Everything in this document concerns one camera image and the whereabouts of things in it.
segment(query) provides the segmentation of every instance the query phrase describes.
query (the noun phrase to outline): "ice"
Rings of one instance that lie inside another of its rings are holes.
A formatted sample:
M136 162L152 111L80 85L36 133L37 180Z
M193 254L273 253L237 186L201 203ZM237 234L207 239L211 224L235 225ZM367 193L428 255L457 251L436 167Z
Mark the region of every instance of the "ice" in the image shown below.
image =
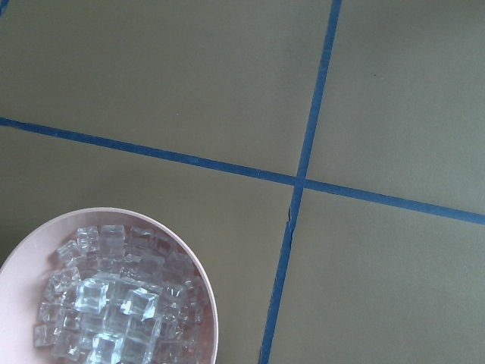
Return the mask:
M63 293L69 288L81 282L77 267L67 268L51 276L49 283L52 285L54 292Z
M121 362L147 364L152 359L153 348L146 342L134 340L127 337L124 341L123 351L121 352Z
M61 314L57 322L58 328L71 331L79 331L82 314L74 309L61 309Z
M88 278L77 286L77 299L74 308L87 313L100 313L106 305L108 284Z
M114 284L112 301L116 304L122 304L131 290L135 290L142 285L142 282L130 278L121 278Z
M83 255L83 250L75 240L69 240L63 246L57 249L59 259L69 267L76 265L79 258Z
M155 346L153 361L159 364L176 363L182 350L181 342L159 340Z
M81 328L96 332L103 331L106 310L107 308L105 307L99 314L85 313L81 318Z
M125 232L123 225L103 225L99 235L99 255L106 258L124 257Z
M79 348L81 351L89 352L92 350L92 339L98 334L97 331L81 330Z
M161 271L165 263L163 256L142 256L136 271L136 276L142 281L157 283L161 281Z
M92 340L92 352L86 364L117 364L121 359L123 337L98 334Z
M60 313L60 304L42 302L39 309L39 320L42 322L57 322L57 320L59 320Z
M199 276L195 276L184 283L187 289L187 298L191 306L207 306L209 295L205 288L204 281Z
M96 273L93 277L96 281L106 283L108 285L108 292L106 292L106 298L110 300L114 294L114 288L116 283L120 279L120 275L116 273L110 273L106 271L100 271Z
M138 263L140 261L140 257L133 255L131 253L126 254L124 257L123 266L121 267L121 275L124 277L136 277L136 273L138 272Z
M158 309L178 315L186 302L186 288L182 284L165 283Z
M165 233L158 232L153 237L152 248L163 256L168 257L172 252L177 251L177 243Z
M128 330L130 317L121 312L116 305L108 306L105 316L105 331L109 334L124 335Z
M121 304L121 312L139 320L150 319L155 315L158 295L148 292L145 288L130 290Z
M180 336L180 327L175 317L164 317L161 319L160 339L173 340Z
M119 275L123 268L123 259L118 257L100 257L98 260L98 270Z
M77 229L77 244L85 251L96 250L99 233L96 226L80 227Z
M152 243L152 237L152 229L140 229L139 227L132 227L130 229L130 244L145 246L148 248Z
M77 263L81 279L91 278L98 271L98 252L87 252L83 260Z
M52 347L51 355L58 358L67 358L75 362L80 354L79 339L78 333L61 330Z
M72 287L62 294L62 306L74 308L76 302L76 288Z
M144 321L132 319L128 325L127 337L148 343L160 335L160 328L161 321L158 319L148 318Z
M209 295L177 248L151 229L132 227L127 236L123 225L77 229L58 249L67 268L47 284L34 344L54 344L60 364L198 363Z
M33 344L35 347L50 347L57 338L54 324L39 325L33 329Z

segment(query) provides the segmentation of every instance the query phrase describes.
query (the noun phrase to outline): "floor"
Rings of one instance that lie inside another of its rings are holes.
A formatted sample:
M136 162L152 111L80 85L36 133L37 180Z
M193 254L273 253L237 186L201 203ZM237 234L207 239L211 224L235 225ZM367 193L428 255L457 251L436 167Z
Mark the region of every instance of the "floor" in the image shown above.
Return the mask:
M219 363L483 362L484 11L8 3L0 260L131 209L205 266Z

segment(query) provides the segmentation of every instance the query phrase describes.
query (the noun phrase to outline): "painter's tape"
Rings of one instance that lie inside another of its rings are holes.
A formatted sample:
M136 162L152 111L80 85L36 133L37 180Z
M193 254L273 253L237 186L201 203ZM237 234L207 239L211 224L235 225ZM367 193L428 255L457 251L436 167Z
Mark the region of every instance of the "painter's tape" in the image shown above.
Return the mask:
M293 232L296 227L296 221L302 202L303 187L305 185L308 163L310 162L311 148L315 131L317 128L318 115L320 113L321 101L324 95L325 83L327 80L328 68L330 65L330 56L332 55L333 41L335 39L336 25L339 20L341 0L333 0L330 16L327 23L327 32L324 40L324 49L321 54L320 65L318 66L317 80L313 97L311 100L310 112L308 115L305 138L303 140L302 152L298 164L295 186L293 187L293 196L289 208L289 220L286 224L283 243L278 261L276 278L274 279L273 293L271 294L268 317L264 328L263 341L261 343L261 352L259 357L260 364L268 364L271 353L271 346L274 339L274 330L280 311L281 296L286 279L286 270L288 269L289 255L293 241Z
M351 197L353 199L361 199L368 202L380 203L381 205L388 205L399 207L401 209L424 212L430 215L443 216L445 218L454 218L455 220L462 220L466 222L473 222L475 224L485 224L485 215L474 212L466 212L449 207L432 205L430 203L414 201L412 199L401 199L399 197L381 195L379 193L357 190L355 188L337 186L336 184L326 184L316 180L307 180L305 188L310 190L332 193L334 195Z
M147 155L153 158L165 159L172 162L184 163L186 165L195 165L198 167L213 169L232 174L240 174L242 176L258 178L260 180L269 180L279 184L294 184L295 178L286 174L276 172L264 171L257 168L246 167L243 165L235 165L232 163L219 162L212 159L200 158L194 155L188 155L178 152L170 152L163 149L150 148L148 146L141 146L119 140L102 138L84 133L77 133L74 131L58 129L55 127L46 127L44 125L21 123L19 121L0 117L0 126L13 127L15 129L25 130L32 133L49 135L67 140L73 140L80 143L93 144L95 146L103 146L105 148L123 150L125 152Z
M7 5L8 5L8 0L0 0L0 17L5 12Z

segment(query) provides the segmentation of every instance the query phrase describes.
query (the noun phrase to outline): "bowl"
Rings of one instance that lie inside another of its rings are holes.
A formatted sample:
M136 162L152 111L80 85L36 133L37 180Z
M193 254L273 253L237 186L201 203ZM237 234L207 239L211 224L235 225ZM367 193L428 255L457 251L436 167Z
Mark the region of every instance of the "bowl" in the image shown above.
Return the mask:
M201 363L214 364L217 354L218 321L214 293L209 279L193 251L171 230L159 222L124 209L92 208L68 212L35 229L23 239L0 269L0 353L11 363L54 364L50 347L33 346L33 327L37 323L42 292L55 268L55 250L79 227L123 224L151 228L178 244L196 267L205 283L210 305L201 323L198 347Z

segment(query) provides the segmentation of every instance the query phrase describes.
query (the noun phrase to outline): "blue tape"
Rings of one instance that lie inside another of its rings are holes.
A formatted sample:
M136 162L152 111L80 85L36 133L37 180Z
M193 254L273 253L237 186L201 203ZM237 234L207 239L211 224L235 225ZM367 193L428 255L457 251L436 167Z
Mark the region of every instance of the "blue tape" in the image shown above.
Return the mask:
M260 364L268 364L270 358L274 330L276 328L278 312L280 311L281 296L283 294L286 270L288 269L289 255L291 253L293 232L295 231L300 204L302 202L303 188L305 186L308 163L310 162L311 156L311 148L313 146L314 135L317 128L318 115L320 113L321 102L324 96L325 83L327 80L330 56L332 55L333 41L335 39L336 25L339 20L341 3L341 0L334 0L332 2L332 8L330 9L324 48L321 54L320 65L318 66L317 80L315 82L315 88L311 100L305 138L303 140L298 171L296 173L295 186L293 187L293 195L289 206L289 220L286 223L285 233L283 235L280 259L278 261L273 292L271 294L271 301L268 308L268 317L266 319L263 341L261 343L261 352L259 358Z
M150 148L148 146L141 146L118 140L101 138L100 136L93 136L84 133L77 133L69 130L62 130L55 127L46 127L38 124L21 123L7 118L0 117L0 126L13 127L19 130L25 130L32 133L48 135L67 140L73 140L80 143L93 144L95 146L102 146L105 148L123 150L134 154L147 155L153 158L165 159L172 162L184 163L187 165L195 165L203 168L213 169L216 171L228 172L232 174L240 174L242 176L258 178L260 180L269 180L279 184L294 185L295 178L286 174L263 171L257 168L245 167L242 165L234 165L232 163L219 162L212 159L200 158L194 155L188 155L177 152L169 152L163 149Z
M333 195L351 197L353 199L361 199L364 201L380 203L381 205L388 205L407 209L412 211L424 212L426 214L443 216L445 218L453 218L475 224L485 224L485 215L476 214L474 212L466 212L448 207L432 205L414 201L412 199L401 199L399 197L381 195L379 193L357 190L349 187L337 186L336 184L326 184L316 180L306 180L305 188L315 191L332 193Z
M0 17L5 12L7 5L8 5L8 0L1 0L0 1Z

